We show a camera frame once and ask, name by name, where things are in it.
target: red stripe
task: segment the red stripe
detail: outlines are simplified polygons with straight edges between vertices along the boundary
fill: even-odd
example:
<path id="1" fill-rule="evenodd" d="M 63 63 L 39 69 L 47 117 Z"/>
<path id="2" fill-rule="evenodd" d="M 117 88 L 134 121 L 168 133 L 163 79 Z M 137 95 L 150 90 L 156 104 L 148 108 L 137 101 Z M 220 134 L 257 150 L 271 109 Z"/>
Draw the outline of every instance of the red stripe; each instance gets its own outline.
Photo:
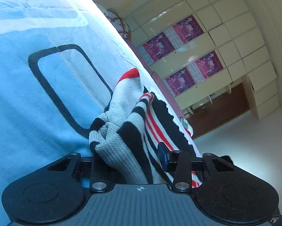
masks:
<path id="1" fill-rule="evenodd" d="M 193 180 L 192 180 L 191 183 L 192 183 L 192 187 L 193 187 L 193 188 L 199 187 L 199 185 L 198 185 L 198 183 L 197 183 L 196 181 L 193 181 Z"/>
<path id="2" fill-rule="evenodd" d="M 150 123 L 148 122 L 147 118 L 145 119 L 145 121 L 146 121 L 146 124 L 147 124 L 147 126 L 148 126 L 148 128 L 149 128 L 151 134 L 153 135 L 153 137 L 155 138 L 155 140 L 159 143 L 159 140 L 158 140 L 157 136 L 155 135 L 155 133 L 154 133 L 154 131 L 153 131 L 153 129 L 152 129 Z"/>
<path id="3" fill-rule="evenodd" d="M 191 133 L 184 127 L 185 131 L 189 134 L 189 136 L 191 137 Z"/>
<path id="4" fill-rule="evenodd" d="M 152 114 L 150 112 L 150 106 L 148 105 L 147 108 L 147 114 L 149 119 L 152 122 L 152 125 L 154 126 L 154 129 L 156 130 L 157 134 L 159 135 L 159 137 L 162 139 L 162 141 L 166 144 L 166 146 L 170 149 L 170 151 L 174 151 L 174 148 L 172 147 L 172 145 L 168 142 L 168 140 L 164 137 L 162 131 L 160 130 L 159 126 L 156 124 L 156 122 L 154 121 L 154 118 L 152 117 Z"/>
<path id="5" fill-rule="evenodd" d="M 140 99 L 143 98 L 143 97 L 148 97 L 148 98 L 149 98 L 149 101 L 151 101 L 153 95 L 152 95 L 151 93 L 144 93 L 144 94 L 140 97 Z"/>
<path id="6" fill-rule="evenodd" d="M 121 82 L 123 79 L 132 79 L 132 78 L 137 78 L 137 77 L 140 77 L 140 74 L 139 74 L 139 71 L 137 70 L 137 68 L 130 69 L 129 71 L 125 72 L 121 76 L 121 78 L 119 79 L 117 84 L 119 82 Z"/>

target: drawer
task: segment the drawer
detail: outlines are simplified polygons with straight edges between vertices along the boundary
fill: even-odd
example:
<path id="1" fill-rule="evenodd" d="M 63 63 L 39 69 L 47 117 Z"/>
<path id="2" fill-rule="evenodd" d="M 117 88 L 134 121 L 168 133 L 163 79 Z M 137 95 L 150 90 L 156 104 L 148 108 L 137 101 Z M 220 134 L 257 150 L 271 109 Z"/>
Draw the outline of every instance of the drawer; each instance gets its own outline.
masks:
<path id="1" fill-rule="evenodd" d="M 186 1 L 194 11 L 210 4 L 208 0 L 186 0 Z"/>
<path id="2" fill-rule="evenodd" d="M 209 34 L 211 35 L 216 46 L 220 46 L 225 42 L 231 40 L 229 31 L 224 24 L 209 31 Z"/>
<path id="3" fill-rule="evenodd" d="M 258 91 L 276 79 L 276 73 L 271 61 L 264 63 L 248 73 L 254 91 Z"/>
<path id="4" fill-rule="evenodd" d="M 206 7 L 196 13 L 199 19 L 202 21 L 203 25 L 207 29 L 207 31 L 221 25 L 221 19 L 214 11 L 212 6 Z"/>
<path id="5" fill-rule="evenodd" d="M 245 67 L 247 72 L 252 71 L 256 67 L 260 66 L 261 64 L 265 63 L 269 60 L 269 52 L 267 46 L 264 46 L 257 51 L 251 53 L 247 57 L 243 58 Z"/>
<path id="6" fill-rule="evenodd" d="M 256 26 L 256 22 L 250 12 L 244 13 L 235 19 L 225 23 L 232 37 L 236 37 Z"/>
<path id="7" fill-rule="evenodd" d="M 266 117 L 268 114 L 272 113 L 274 110 L 276 110 L 279 107 L 279 101 L 277 94 L 264 102 L 262 105 L 257 107 L 257 114 L 258 119 L 262 119 Z"/>
<path id="8" fill-rule="evenodd" d="M 246 74 L 246 68 L 242 60 L 238 60 L 236 63 L 228 67 L 229 73 L 231 75 L 232 81 L 237 80 Z"/>
<path id="9" fill-rule="evenodd" d="M 277 93 L 276 82 L 273 81 L 259 91 L 254 92 L 255 103 L 261 105 Z"/>
<path id="10" fill-rule="evenodd" d="M 214 7 L 224 22 L 248 11 L 244 0 L 221 0 Z"/>
<path id="11" fill-rule="evenodd" d="M 258 28 L 234 39 L 234 41 L 241 54 L 241 57 L 247 56 L 265 44 L 265 41 Z"/>
<path id="12" fill-rule="evenodd" d="M 240 59 L 240 56 L 238 55 L 236 47 L 232 41 L 224 46 L 221 46 L 218 48 L 218 50 L 227 67 Z"/>

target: light blue fabric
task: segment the light blue fabric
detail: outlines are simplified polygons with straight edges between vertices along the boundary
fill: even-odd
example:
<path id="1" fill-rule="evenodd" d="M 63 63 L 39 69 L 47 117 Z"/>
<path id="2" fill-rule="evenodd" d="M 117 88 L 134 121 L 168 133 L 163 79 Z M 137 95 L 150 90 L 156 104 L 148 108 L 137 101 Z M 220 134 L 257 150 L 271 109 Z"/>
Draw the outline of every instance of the light blue fabric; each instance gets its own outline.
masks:
<path id="1" fill-rule="evenodd" d="M 88 129 L 108 105 L 110 90 L 76 49 L 39 59 L 49 94 L 28 64 L 32 53 L 67 44 L 83 50 L 111 90 L 137 67 L 141 83 L 166 102 L 92 0 L 0 0 L 0 226 L 9 223 L 1 204 L 8 184 L 68 153 L 90 155 L 88 139 L 50 96 L 56 93 L 76 125 Z"/>

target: sock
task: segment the sock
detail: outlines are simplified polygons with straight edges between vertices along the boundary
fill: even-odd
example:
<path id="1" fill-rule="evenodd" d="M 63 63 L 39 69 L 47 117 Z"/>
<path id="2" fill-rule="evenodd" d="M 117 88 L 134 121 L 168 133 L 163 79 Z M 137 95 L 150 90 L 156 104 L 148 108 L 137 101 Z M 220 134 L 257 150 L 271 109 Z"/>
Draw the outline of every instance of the sock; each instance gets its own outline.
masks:
<path id="1" fill-rule="evenodd" d="M 189 134 L 189 136 L 192 137 L 193 128 L 190 126 L 188 121 L 185 118 L 180 117 L 180 122 L 181 122 L 182 126 L 184 127 L 184 129 L 186 130 L 186 132 Z"/>
<path id="2" fill-rule="evenodd" d="M 154 93 L 143 93 L 139 72 L 131 69 L 117 83 L 109 110 L 91 125 L 91 150 L 129 184 L 171 184 L 173 177 L 162 170 L 157 156 L 158 143 L 163 141 L 170 150 L 181 149 L 195 156 L 172 120 L 163 101 Z"/>

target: crosshair marking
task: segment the crosshair marking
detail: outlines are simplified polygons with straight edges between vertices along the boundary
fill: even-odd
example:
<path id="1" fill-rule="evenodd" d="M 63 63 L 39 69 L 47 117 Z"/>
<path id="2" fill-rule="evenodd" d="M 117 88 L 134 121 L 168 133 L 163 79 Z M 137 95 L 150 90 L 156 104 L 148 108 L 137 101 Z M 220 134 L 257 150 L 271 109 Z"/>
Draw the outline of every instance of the crosshair marking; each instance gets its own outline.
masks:
<path id="1" fill-rule="evenodd" d="M 138 187 L 138 188 L 136 188 L 136 189 L 139 190 L 140 192 L 142 192 L 142 191 L 145 190 L 146 188 L 140 186 L 140 187 Z"/>

